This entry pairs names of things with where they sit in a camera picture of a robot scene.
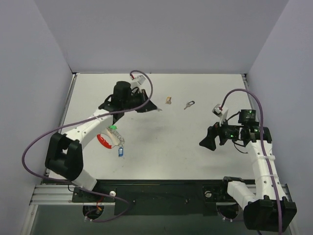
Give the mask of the key with black tag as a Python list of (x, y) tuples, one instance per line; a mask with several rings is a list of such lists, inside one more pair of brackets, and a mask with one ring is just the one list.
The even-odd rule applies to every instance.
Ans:
[(193, 101), (193, 100), (187, 102), (186, 105), (185, 105), (185, 107), (184, 107), (184, 110), (186, 110), (187, 108), (191, 107), (191, 106), (194, 105), (194, 104), (195, 104), (195, 101)]

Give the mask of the red handle spring keyring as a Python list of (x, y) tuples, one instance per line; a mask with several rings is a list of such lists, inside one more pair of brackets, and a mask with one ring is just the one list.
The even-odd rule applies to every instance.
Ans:
[(122, 135), (111, 127), (107, 127), (104, 131), (96, 136), (99, 143), (107, 148), (113, 149), (115, 147), (123, 147), (125, 140)]

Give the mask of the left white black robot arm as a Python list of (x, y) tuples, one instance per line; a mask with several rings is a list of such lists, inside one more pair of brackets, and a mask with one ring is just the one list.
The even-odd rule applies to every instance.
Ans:
[(83, 195), (89, 201), (99, 199), (101, 190), (97, 180), (84, 170), (83, 149), (105, 128), (121, 119), (126, 110), (145, 113), (157, 110), (144, 89), (133, 92), (132, 84), (118, 81), (104, 103), (93, 113), (92, 120), (76, 126), (64, 134), (51, 136), (45, 166), (47, 169), (84, 188)]

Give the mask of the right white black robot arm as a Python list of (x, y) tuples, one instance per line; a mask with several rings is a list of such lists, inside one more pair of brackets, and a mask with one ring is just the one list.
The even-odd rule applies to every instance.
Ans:
[(226, 184), (219, 187), (219, 196), (223, 200), (233, 198), (243, 209), (247, 229), (283, 233), (296, 215), (297, 208), (288, 200), (280, 183), (269, 129), (256, 121), (255, 110), (239, 111), (238, 125), (228, 124), (227, 108), (217, 106), (212, 112), (220, 120), (208, 127), (207, 135), (199, 145), (214, 151), (216, 138), (219, 138), (220, 145), (228, 140), (242, 141), (251, 160), (256, 189), (253, 193), (241, 178), (224, 177)]

